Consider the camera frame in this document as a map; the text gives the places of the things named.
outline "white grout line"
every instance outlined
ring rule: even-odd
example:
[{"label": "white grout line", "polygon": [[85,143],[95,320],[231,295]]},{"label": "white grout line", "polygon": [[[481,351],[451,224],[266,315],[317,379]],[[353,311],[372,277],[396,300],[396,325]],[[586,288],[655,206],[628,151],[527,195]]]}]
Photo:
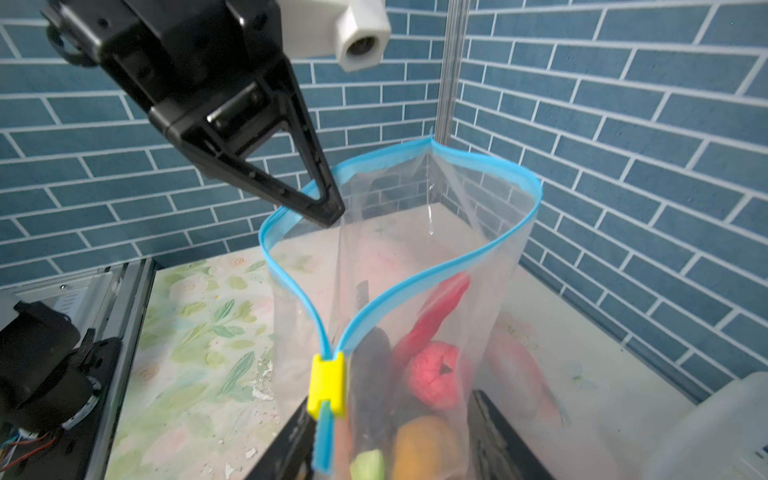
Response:
[{"label": "white grout line", "polygon": [[701,43],[701,39],[704,38],[704,34],[707,33],[707,29],[710,27],[710,23],[712,23],[712,19],[715,18],[715,14],[717,13],[717,8],[720,5],[717,3],[712,5],[710,7],[710,10],[707,12],[707,16],[704,17],[704,21],[701,22],[701,26],[699,27],[699,31],[696,33],[696,36],[694,37],[694,45],[698,45]]},{"label": "white grout line", "polygon": [[125,95],[119,95],[120,102],[123,104],[123,108],[125,109],[125,114],[130,118],[131,120],[136,120],[136,117],[134,117],[134,112],[131,111],[131,107],[128,106],[128,101],[125,99]]},{"label": "white grout line", "polygon": [[27,229],[25,229],[24,226],[17,219],[12,218],[11,219],[11,223],[13,223],[16,226],[16,228],[18,228],[25,237],[30,237],[31,236],[29,234],[29,232],[27,231]]},{"label": "white grout line", "polygon": [[667,105],[667,102],[670,99],[670,96],[672,94],[670,92],[664,92],[664,95],[661,96],[661,101],[659,102],[659,105],[656,106],[656,111],[654,111],[653,116],[650,117],[650,121],[657,121],[659,117],[661,116],[661,111],[664,109],[664,107]]},{"label": "white grout line", "polygon": [[765,55],[757,59],[755,64],[752,65],[750,72],[746,74],[746,77],[744,77],[744,80],[741,82],[741,85],[739,85],[739,87],[736,89],[736,92],[735,92],[736,95],[744,95],[746,93],[746,91],[752,85],[752,82],[754,81],[755,77],[757,77],[757,74],[760,73],[760,70],[762,70],[765,64],[766,64]]},{"label": "white grout line", "polygon": [[598,36],[600,34],[600,29],[603,28],[603,21],[605,20],[605,14],[607,13],[608,9],[603,8],[603,11],[600,12],[600,19],[598,20],[598,26],[594,29],[594,34],[592,35],[592,41],[595,41],[598,39]]}]

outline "pink toy fruit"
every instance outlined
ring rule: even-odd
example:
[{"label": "pink toy fruit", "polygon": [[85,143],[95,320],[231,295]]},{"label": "pink toy fruit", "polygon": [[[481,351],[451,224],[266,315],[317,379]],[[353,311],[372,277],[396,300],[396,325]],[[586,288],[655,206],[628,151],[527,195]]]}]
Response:
[{"label": "pink toy fruit", "polygon": [[458,349],[444,342],[429,342],[411,361],[407,383],[411,393],[427,406],[446,410],[461,398],[456,363]]}]

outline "floral tabletop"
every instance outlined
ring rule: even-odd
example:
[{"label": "floral tabletop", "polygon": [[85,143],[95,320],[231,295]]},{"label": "floral tabletop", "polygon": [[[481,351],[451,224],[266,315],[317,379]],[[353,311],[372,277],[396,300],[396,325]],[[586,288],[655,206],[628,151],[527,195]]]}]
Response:
[{"label": "floral tabletop", "polygon": [[280,429],[260,248],[157,272],[107,480],[240,480]]}]

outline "white container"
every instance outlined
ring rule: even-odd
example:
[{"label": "white container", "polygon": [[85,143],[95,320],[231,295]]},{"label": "white container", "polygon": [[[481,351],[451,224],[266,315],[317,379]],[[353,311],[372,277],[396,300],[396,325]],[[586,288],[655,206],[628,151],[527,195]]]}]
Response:
[{"label": "white container", "polygon": [[768,372],[734,380],[659,443],[645,480],[768,480]]}]

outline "wire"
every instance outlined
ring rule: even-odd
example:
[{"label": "wire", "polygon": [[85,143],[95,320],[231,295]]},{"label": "wire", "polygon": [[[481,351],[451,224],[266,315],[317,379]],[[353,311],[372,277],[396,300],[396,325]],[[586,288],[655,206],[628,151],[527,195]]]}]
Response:
[{"label": "wire", "polygon": [[56,441],[56,437],[52,438],[52,439],[51,439],[51,441],[50,441],[50,442],[48,442],[48,443],[46,443],[45,445],[43,445],[43,446],[41,446],[41,447],[37,447],[36,449],[32,450],[31,452],[29,452],[29,453],[27,453],[27,454],[25,454],[25,455],[22,455],[22,456],[20,456],[20,457],[18,457],[18,458],[17,458],[16,460],[14,460],[13,462],[11,462],[11,463],[7,464],[5,467],[3,467],[3,468],[0,468],[0,472],[5,472],[6,470],[8,470],[9,468],[13,467],[14,465],[17,465],[19,462],[21,462],[21,461],[23,461],[23,460],[26,460],[27,458],[29,458],[29,457],[31,457],[31,456],[33,456],[33,455],[35,455],[35,454],[39,453],[39,452],[42,452],[42,451],[43,451],[43,450],[45,450],[46,448],[48,448],[48,447],[50,447],[51,445],[53,445],[53,443],[54,443],[55,441]]}]

